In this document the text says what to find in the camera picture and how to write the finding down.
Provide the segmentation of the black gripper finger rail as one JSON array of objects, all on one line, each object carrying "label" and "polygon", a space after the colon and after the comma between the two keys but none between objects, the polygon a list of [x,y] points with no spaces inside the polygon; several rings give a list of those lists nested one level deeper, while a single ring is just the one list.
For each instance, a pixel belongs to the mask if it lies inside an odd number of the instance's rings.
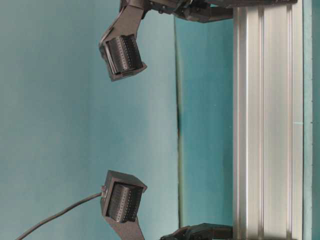
[{"label": "black gripper finger rail", "polygon": [[161,240],[232,240],[233,227],[229,225],[202,223],[189,225],[164,235]]}]

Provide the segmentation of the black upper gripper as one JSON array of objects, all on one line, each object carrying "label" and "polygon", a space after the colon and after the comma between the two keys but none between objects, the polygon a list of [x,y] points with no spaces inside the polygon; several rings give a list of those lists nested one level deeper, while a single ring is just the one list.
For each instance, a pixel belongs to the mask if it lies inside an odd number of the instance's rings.
[{"label": "black upper gripper", "polygon": [[296,0],[150,0],[153,10],[199,23],[233,18],[233,8],[295,4]]}]

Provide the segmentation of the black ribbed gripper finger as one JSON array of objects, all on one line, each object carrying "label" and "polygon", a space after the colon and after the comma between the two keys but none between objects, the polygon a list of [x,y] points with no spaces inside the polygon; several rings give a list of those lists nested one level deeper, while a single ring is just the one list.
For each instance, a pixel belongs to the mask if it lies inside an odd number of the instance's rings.
[{"label": "black ribbed gripper finger", "polygon": [[122,0],[119,14],[101,37],[98,47],[112,81],[134,76],[147,68],[136,42],[146,12],[146,0]]},{"label": "black ribbed gripper finger", "polygon": [[147,186],[137,177],[109,170],[101,188],[101,215],[122,240],[143,240],[137,213]]}]

